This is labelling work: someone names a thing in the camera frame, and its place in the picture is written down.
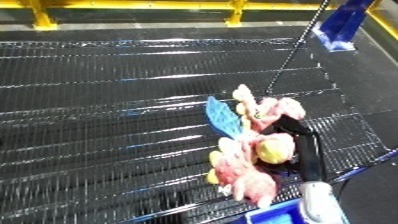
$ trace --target metal rod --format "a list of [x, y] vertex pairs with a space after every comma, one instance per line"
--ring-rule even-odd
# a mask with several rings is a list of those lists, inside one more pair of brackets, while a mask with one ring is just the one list
[[321, 14], [326, 10], [328, 7], [329, 3], [331, 0], [324, 0], [322, 4], [319, 6], [319, 9], [316, 11], [314, 17], [312, 20], [309, 22], [308, 26], [305, 28], [304, 32], [301, 34], [297, 42], [294, 44], [292, 51], [290, 51], [289, 55], [287, 56], [286, 60], [283, 62], [281, 68], [278, 70], [278, 72], [275, 74], [273, 77], [271, 83], [268, 85], [266, 89], [266, 94], [270, 95], [272, 94], [272, 90], [278, 81], [279, 77], [282, 75], [283, 70], [290, 64], [292, 61], [293, 57], [296, 55], [298, 49], [305, 43], [305, 39], [307, 38], [308, 34], [311, 32], [311, 30], [314, 28], [316, 22], [318, 21], [319, 17]]

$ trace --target robotic arm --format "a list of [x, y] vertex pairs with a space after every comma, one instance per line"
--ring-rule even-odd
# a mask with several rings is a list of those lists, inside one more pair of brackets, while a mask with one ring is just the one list
[[289, 133], [295, 139], [298, 172], [303, 183], [299, 209], [308, 224], [345, 224], [342, 210], [335, 199], [327, 175], [319, 134], [299, 121], [283, 115], [274, 123], [277, 132]]

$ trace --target yellow safety barrier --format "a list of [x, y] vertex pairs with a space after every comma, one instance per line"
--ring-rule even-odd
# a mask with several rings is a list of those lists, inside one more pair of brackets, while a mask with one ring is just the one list
[[375, 0], [368, 9], [368, 15], [372, 17], [384, 30], [386, 30], [395, 40], [398, 40], [398, 27], [389, 22], [383, 15], [377, 12], [377, 7], [382, 0]]
[[[394, 28], [376, 9], [381, 0], [368, 10], [368, 15], [380, 24], [389, 34], [398, 40], [398, 29]], [[314, 11], [319, 4], [262, 3], [248, 0], [225, 2], [184, 2], [184, 1], [134, 1], [134, 0], [1, 0], [0, 9], [31, 8], [35, 15], [34, 27], [37, 30], [55, 30], [57, 24], [50, 18], [47, 8], [64, 9], [186, 9], [186, 10], [231, 10], [231, 16], [225, 20], [228, 27], [241, 25], [241, 18], [247, 10], [278, 11]], [[326, 10], [336, 9], [336, 5]]]

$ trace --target metal grate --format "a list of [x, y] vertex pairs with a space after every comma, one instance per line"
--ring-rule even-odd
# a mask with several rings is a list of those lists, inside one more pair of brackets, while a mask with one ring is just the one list
[[[204, 180], [219, 138], [204, 103], [234, 106], [241, 83], [263, 95], [295, 41], [0, 42], [1, 221], [225, 223], [253, 209]], [[309, 49], [273, 93], [304, 105], [331, 174], [386, 153]]]

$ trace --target white robot part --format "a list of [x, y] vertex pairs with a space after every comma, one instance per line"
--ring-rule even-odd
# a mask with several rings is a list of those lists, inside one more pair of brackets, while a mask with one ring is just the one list
[[345, 224], [343, 212], [332, 192], [332, 187], [321, 181], [300, 186], [300, 213], [308, 224]]

